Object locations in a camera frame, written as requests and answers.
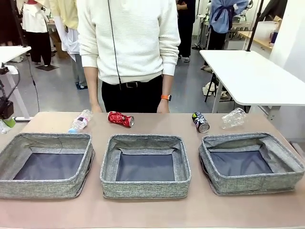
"bottle label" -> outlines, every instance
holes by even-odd
[[[85,126],[88,124],[88,119],[85,118],[84,116],[81,116],[81,115],[78,116],[78,117],[77,117],[77,120],[83,122],[83,123],[85,124]]]

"black can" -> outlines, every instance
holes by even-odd
[[[210,125],[209,125],[208,121],[205,119],[205,117],[202,113],[200,113],[198,111],[195,112],[192,115],[192,119],[193,119],[193,122],[196,125],[197,130],[200,133],[206,133],[206,132],[209,131]]]

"belt buckle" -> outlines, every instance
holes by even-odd
[[[128,82],[128,83],[126,83],[126,87],[127,88],[137,88],[138,82],[135,82],[135,81]]]

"black pants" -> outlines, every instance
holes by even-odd
[[[156,113],[162,95],[162,76],[158,76],[149,82],[119,85],[102,83],[102,98],[106,111],[126,113]]]
[[[51,64],[51,43],[48,32],[26,32],[28,45],[31,47],[30,57],[33,62],[41,62],[44,65]]]
[[[208,50],[222,50],[224,48],[224,42],[226,33],[218,33],[213,29],[213,26],[211,26],[211,34],[210,34],[210,41]]]
[[[189,57],[191,55],[193,24],[185,22],[182,23],[178,20],[178,29],[181,40],[181,43],[178,47],[179,55],[182,57]]]

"basket rim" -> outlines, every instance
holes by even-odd
[[[212,160],[212,157],[211,157],[211,153],[210,151],[206,148],[205,144],[204,144],[204,140],[207,139],[207,138],[213,138],[213,137],[226,137],[226,136],[231,136],[231,135],[253,135],[253,134],[264,134],[264,135],[268,135],[269,137],[273,138],[274,141],[276,141],[276,143],[281,147],[283,148],[285,151],[287,151],[289,153],[289,156],[291,156],[294,161],[296,161],[298,163],[298,165],[301,167],[301,169],[303,171],[301,172],[286,172],[286,173],[261,173],[261,174],[251,174],[251,175],[237,175],[237,176],[224,176],[222,174],[219,173],[218,169],[216,168],[213,160]],[[206,153],[208,159],[212,162],[212,167],[213,167],[213,170],[214,172],[221,178],[223,179],[240,179],[240,178],[266,178],[266,177],[280,177],[280,176],[290,176],[290,175],[300,175],[302,173],[305,172],[305,166],[303,164],[303,162],[301,161],[298,161],[297,160],[297,157],[287,148],[285,147],[275,136],[273,136],[272,134],[268,133],[268,132],[247,132],[247,133],[235,133],[235,134],[223,134],[223,135],[207,135],[207,136],[204,136],[201,140],[201,146],[203,147],[204,149],[204,152]]]
[[[162,136],[162,137],[175,137],[178,138],[181,141],[181,144],[184,148],[185,151],[185,161],[186,161],[186,172],[188,172],[189,176],[187,176],[186,180],[182,180],[182,181],[106,181],[103,177],[102,177],[102,173],[103,170],[105,168],[105,161],[106,161],[106,156],[107,156],[107,151],[108,151],[108,147],[109,147],[109,143],[111,141],[112,138],[114,138],[115,136]],[[105,154],[104,154],[104,159],[102,162],[102,166],[101,166],[101,170],[100,170],[100,180],[103,184],[113,184],[113,185],[150,185],[150,184],[156,184],[156,185],[165,185],[165,184],[187,184],[190,183],[192,179],[192,173],[191,173],[191,167],[190,167],[190,163],[187,157],[187,152],[186,152],[186,147],[184,144],[184,141],[181,137],[176,136],[176,135],[158,135],[158,134],[113,134],[109,137],[108,139],[108,143],[105,149]]]
[[[0,152],[0,154],[2,154],[2,152],[3,152],[5,149],[7,149],[7,147],[9,146],[9,144],[10,144],[16,137],[19,137],[19,136],[22,136],[22,135],[37,135],[37,134],[39,134],[39,135],[50,135],[50,136],[51,136],[51,135],[54,135],[54,136],[57,136],[57,137],[58,137],[58,135],[79,136],[79,137],[81,137],[81,136],[88,136],[88,137],[89,137],[89,141],[88,141],[88,143],[87,143],[87,146],[86,146],[86,149],[85,149],[85,153],[83,154],[83,157],[82,157],[82,159],[81,159],[80,165],[79,165],[79,167],[78,167],[76,173],[75,173],[72,177],[70,177],[70,178],[67,178],[67,179],[57,179],[57,180],[1,180],[1,179],[0,179],[0,185],[1,185],[1,184],[7,184],[7,183],[16,183],[16,184],[25,184],[25,183],[26,183],[26,184],[33,184],[33,183],[35,183],[35,184],[40,184],[40,183],[43,183],[43,184],[45,184],[46,182],[48,182],[48,183],[54,183],[54,184],[56,184],[56,183],[63,183],[63,182],[71,182],[71,181],[74,181],[74,180],[76,179],[76,177],[80,174],[81,168],[83,167],[83,164],[84,164],[84,161],[85,161],[85,158],[86,158],[87,155],[88,155],[89,146],[92,145],[92,136],[91,136],[90,134],[86,134],[86,133],[84,133],[84,134],[82,134],[82,133],[77,133],[77,134],[71,134],[71,133],[40,133],[40,132],[31,132],[31,133],[25,132],[25,133],[19,133],[19,134],[15,135],[15,136],[13,137],[13,139],[12,139],[10,142],[8,142],[8,143],[6,144],[6,146],[5,146],[4,149]]]

